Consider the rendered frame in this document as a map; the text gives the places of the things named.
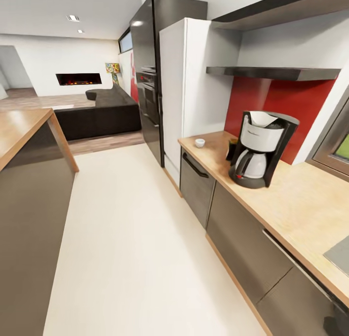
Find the paper coffee filter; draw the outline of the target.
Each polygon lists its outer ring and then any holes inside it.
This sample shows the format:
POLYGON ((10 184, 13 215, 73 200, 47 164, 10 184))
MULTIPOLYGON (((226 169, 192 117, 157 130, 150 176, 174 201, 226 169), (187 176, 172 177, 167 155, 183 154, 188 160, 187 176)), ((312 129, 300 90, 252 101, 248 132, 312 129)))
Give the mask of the paper coffee filter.
POLYGON ((263 128, 273 123, 277 117, 272 117, 263 111, 251 111, 252 125, 258 128, 263 128))

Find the bottle of coffee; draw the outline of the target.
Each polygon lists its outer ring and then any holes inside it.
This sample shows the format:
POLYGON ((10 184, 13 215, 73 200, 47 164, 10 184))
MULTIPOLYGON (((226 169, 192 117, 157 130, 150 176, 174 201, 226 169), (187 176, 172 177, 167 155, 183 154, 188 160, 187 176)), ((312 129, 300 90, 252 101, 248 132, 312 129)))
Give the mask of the bottle of coffee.
POLYGON ((232 161, 235 154, 235 148, 237 146, 237 142, 238 142, 238 139, 231 139, 229 141, 229 149, 225 157, 226 160, 232 161))

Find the coffee cup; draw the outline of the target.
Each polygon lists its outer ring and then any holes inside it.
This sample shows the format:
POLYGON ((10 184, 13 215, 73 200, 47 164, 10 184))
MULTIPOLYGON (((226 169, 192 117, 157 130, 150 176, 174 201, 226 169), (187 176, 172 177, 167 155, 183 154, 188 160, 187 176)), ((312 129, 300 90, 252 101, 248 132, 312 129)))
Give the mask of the coffee cup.
POLYGON ((203 139, 197 139, 197 140, 195 141, 195 144, 196 144, 196 146, 197 146, 198 148, 202 148, 202 147, 205 145, 205 140, 203 140, 203 139))

